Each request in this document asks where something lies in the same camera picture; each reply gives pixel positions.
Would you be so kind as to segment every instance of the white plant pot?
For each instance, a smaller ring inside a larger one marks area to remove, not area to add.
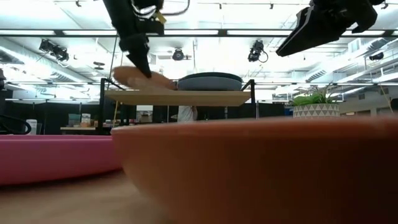
[[[293,118],[313,119],[313,118],[335,118],[340,116],[340,108],[337,104],[312,104],[295,106]]]

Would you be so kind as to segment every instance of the pink bowl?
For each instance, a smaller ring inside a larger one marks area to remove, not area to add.
[[[0,136],[0,185],[120,169],[110,136]]]

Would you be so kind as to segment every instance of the robotic arm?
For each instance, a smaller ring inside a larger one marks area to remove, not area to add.
[[[163,8],[164,0],[103,1],[112,25],[120,36],[121,50],[129,52],[129,60],[147,78],[151,78],[147,60],[149,39],[146,33],[164,35],[164,25],[159,12]],[[364,32],[373,26],[377,19],[373,6],[383,2],[384,0],[311,0],[309,7],[298,12],[296,28],[276,53],[284,57],[336,41],[354,23],[358,26],[353,33]],[[184,13],[188,7],[177,14]]]

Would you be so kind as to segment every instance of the person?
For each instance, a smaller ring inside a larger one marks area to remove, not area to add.
[[[138,68],[130,66],[121,66],[113,70],[113,77],[120,84],[139,90],[157,91],[178,90],[176,84],[160,73],[152,72],[152,77],[147,78]],[[177,122],[196,121],[198,112],[196,106],[179,106]]]

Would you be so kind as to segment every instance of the ceiling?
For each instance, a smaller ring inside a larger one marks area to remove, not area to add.
[[[389,7],[381,9],[377,23],[372,29],[395,29],[398,27],[396,14],[398,0],[387,1]],[[182,10],[187,0],[165,0],[163,12]],[[306,7],[303,0],[194,0],[189,10],[181,15],[168,17],[166,29],[293,29],[296,13]],[[0,29],[112,29],[111,21],[102,1],[75,0],[0,0]],[[98,82],[101,77],[108,77],[111,69],[120,65],[132,65],[120,51],[116,38],[98,37],[51,37],[51,42],[67,48],[69,61],[57,63],[50,55],[39,50],[40,37],[0,37],[0,47],[23,56],[42,62],[43,58],[51,63],[48,69],[62,71],[63,80],[78,82],[92,80]],[[266,63],[250,63],[247,60],[249,49],[258,38],[247,37],[150,37],[150,53],[157,56],[152,63],[153,70],[162,70],[166,77],[177,79],[189,73],[201,71],[229,72],[244,77],[255,78],[258,82],[299,82],[311,76],[310,71],[324,66],[327,62],[336,61],[344,55],[348,44],[357,38],[341,38],[339,41],[325,44],[288,57],[278,57],[275,53],[283,38],[261,38],[268,53]],[[388,46],[394,59],[395,44]],[[195,55],[193,60],[173,61],[165,59],[175,48],[181,48],[185,55]],[[374,62],[365,65],[364,57],[349,58],[350,63],[341,63],[324,75],[323,82],[338,81],[336,73],[356,74],[369,68]],[[102,62],[103,70],[95,70],[93,62]],[[41,74],[30,71],[40,80]],[[19,80],[31,80],[27,77]],[[279,89],[277,93],[291,93],[286,87],[270,86],[270,90]],[[91,88],[92,95],[98,95],[98,89]]]

